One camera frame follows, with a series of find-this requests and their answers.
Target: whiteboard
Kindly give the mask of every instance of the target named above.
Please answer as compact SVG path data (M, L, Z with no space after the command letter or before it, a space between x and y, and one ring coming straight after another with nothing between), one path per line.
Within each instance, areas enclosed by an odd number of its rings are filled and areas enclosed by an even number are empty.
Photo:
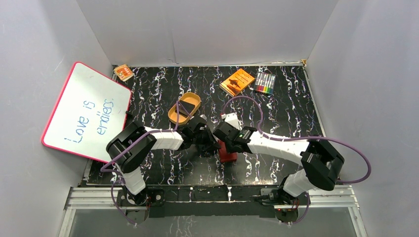
M108 162L108 143L125 124L131 91L76 62L42 135L51 148Z

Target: marker set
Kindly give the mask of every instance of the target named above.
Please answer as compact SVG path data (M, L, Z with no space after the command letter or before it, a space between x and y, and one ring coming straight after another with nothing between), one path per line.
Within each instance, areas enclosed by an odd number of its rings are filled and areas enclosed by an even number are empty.
M272 95L274 91L275 77L276 76L273 74L261 72L257 73L253 90Z

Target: gray wall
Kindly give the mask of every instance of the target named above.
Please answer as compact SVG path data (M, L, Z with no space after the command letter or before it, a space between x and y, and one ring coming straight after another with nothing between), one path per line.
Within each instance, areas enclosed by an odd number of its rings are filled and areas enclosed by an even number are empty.
M0 6L0 236L56 236L70 186L86 159L41 145L75 61L111 65L75 1L6 0Z
M308 59L326 134L360 148L354 185L370 236L418 236L419 2L340 0ZM365 163L345 150L343 178Z
M112 64L306 59L337 0L77 0Z

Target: red border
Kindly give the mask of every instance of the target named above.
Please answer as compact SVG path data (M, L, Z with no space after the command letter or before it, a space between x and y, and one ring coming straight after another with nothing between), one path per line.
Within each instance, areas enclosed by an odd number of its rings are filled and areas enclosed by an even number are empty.
M57 149L57 150L60 150L60 151L63 151L63 152L67 152L67 153L75 154L75 155L78 155L78 156L81 156L81 157L86 157L86 158L89 158L89 159L94 159L94 160L97 160L97 161L101 161L101 162L105 162L105 163L107 163L107 161L104 161L104 160L96 159L96 158L93 158L93 157L88 157L88 156L85 156L85 155L82 155L82 154L79 154L79 153L75 153L75 152L71 152L71 151L68 151L68 150L65 150L65 149L61 149L61 148L58 148L58 147L53 147L53 146L50 146L50 145L46 144L46 143L44 142L44 140L43 140L43 139L45 138L46 132L48 131L49 125L50 125L51 120L52 120L52 117L54 117L55 111L57 110L58 104L59 104L59 103L60 103L60 101L61 101L61 97L63 96L64 90L65 90L65 88L67 87L68 81L69 81L69 79L70 79L71 75L73 74L73 70L74 70L74 68L76 67L76 65L77 65L78 63L85 65L86 67L88 67L88 68L90 68L90 69L94 70L95 72L97 72L97 73L101 74L102 76L106 77L107 79L109 79L109 80L113 81L113 80L112 80L112 79L110 79L107 75L105 75L105 74L103 74L103 73L101 73L101 72L98 72L97 70L95 70L95 69L93 69L93 68L89 67L88 65L86 65L86 64L84 64L84 63L82 63L82 62L79 62L79 61L75 62L75 63L73 64L73 66L72 66L71 70L70 70L70 73L69 73L69 74L68 74L68 76L67 76L67 79L66 79L66 81L65 81L65 83L64 83L64 86L63 86L63 88L62 88L62 90L61 90L60 96L58 97L58 100L57 100L57 102L55 103L54 110L52 111L52 114L51 114L51 116L49 117L49 120L48 120L48 123L46 124L45 130L43 131L43 134L42 134L42 137L41 137L41 142L42 142L42 144L43 144L44 146L46 146L46 147L50 147L50 148ZM116 81L113 81L113 82L115 82L116 84L118 84L118 85L120 85L120 86L122 86L122 87L125 87L127 90L129 90L129 100L128 100L128 106L127 106L127 108L126 108L126 110L128 111L128 109L129 109L129 104L130 104L131 97L132 97L132 92L131 92L131 90L130 90L128 87L123 86L123 85L121 85L121 84L117 83ZM123 124L123 126L122 126L122 129L125 127L125 123L126 123L126 116L127 116L127 115L125 115L125 121L124 121L124 124Z

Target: black marble table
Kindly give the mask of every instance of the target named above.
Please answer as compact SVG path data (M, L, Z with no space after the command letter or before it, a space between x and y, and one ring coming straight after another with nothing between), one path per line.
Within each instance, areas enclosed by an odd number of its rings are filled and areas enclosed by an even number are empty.
M302 66L131 68L135 78L126 82L117 80L132 91L133 116L126 124L135 120L153 128L173 128L168 110L183 93L194 92L202 100L196 115L206 115L213 130L221 121L224 103L230 99L219 85L239 68L252 76L259 71L277 75L272 96L255 93L250 88L243 91L263 109L262 130L288 137L322 134ZM257 107L246 99L233 101L226 112L236 112L242 126L256 126L260 119ZM111 185L115 181L115 174L99 171L102 165L93 161L87 185ZM180 152L152 151L141 165L149 185L278 184L300 168L288 160L254 154L238 154L236 162L220 163L218 154L200 154L193 147Z

